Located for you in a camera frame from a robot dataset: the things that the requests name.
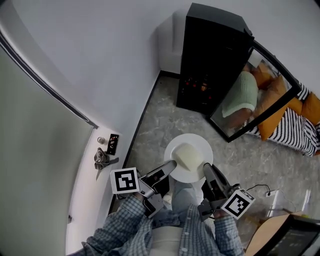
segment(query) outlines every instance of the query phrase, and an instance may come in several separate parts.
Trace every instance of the electrical outlet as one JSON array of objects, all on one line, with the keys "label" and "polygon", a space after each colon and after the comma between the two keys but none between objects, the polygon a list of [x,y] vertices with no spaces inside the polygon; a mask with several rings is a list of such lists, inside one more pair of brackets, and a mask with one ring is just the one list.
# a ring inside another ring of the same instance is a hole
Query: electrical outlet
[{"label": "electrical outlet", "polygon": [[269,192],[266,192],[266,193],[265,193],[265,197],[268,198],[268,197],[275,196],[276,193],[277,193],[277,191],[278,191],[278,190],[271,190],[271,191],[270,191],[270,194],[269,194]]}]

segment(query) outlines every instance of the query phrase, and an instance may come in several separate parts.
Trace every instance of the marble floor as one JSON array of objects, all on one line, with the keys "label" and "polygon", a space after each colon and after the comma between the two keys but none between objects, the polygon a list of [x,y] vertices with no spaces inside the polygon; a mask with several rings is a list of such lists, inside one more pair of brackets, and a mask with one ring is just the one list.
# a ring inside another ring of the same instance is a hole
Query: marble floor
[{"label": "marble floor", "polygon": [[[227,143],[198,112],[178,108],[175,100],[178,79],[161,77],[146,109],[141,126],[130,152],[127,167],[136,167],[145,174],[164,162],[168,143],[178,135],[197,134],[205,138],[213,151],[213,163],[224,173],[230,184],[240,183],[248,189],[267,184],[271,190],[281,190],[266,198],[265,186],[250,192],[257,198],[248,214],[264,218],[281,213],[282,208],[303,212],[320,219],[320,156],[307,157],[293,149],[252,135],[243,135]],[[201,185],[194,184],[201,198]],[[256,226],[247,218],[237,222],[243,245],[250,241]]]}]

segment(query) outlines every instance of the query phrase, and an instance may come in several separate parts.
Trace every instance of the black wall switch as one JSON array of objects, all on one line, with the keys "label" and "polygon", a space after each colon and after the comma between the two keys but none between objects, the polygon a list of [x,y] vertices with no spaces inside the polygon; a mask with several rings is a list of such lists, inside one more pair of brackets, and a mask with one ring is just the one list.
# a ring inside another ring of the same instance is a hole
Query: black wall switch
[{"label": "black wall switch", "polygon": [[116,154],[116,148],[119,140],[119,135],[117,134],[111,134],[110,139],[108,142],[108,149],[106,150],[106,153],[109,155],[115,155]]}]

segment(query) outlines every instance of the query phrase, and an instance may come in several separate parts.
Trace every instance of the black cabinet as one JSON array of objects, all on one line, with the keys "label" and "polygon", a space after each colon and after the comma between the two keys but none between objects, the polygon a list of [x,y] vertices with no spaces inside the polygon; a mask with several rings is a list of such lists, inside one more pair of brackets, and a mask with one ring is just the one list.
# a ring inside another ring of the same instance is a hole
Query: black cabinet
[{"label": "black cabinet", "polygon": [[236,14],[192,3],[185,21],[177,107],[201,112],[228,141],[300,91],[289,71]]}]

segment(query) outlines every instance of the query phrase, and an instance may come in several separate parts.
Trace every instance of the person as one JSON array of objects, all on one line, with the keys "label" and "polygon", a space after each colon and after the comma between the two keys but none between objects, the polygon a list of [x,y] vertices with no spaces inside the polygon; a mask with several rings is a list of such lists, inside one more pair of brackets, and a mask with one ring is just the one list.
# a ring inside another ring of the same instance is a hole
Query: person
[{"label": "person", "polygon": [[214,224],[201,222],[192,184],[177,181],[171,205],[152,219],[144,215],[142,202],[142,195],[130,195],[71,256],[245,255],[233,217],[220,210],[213,214]]}]

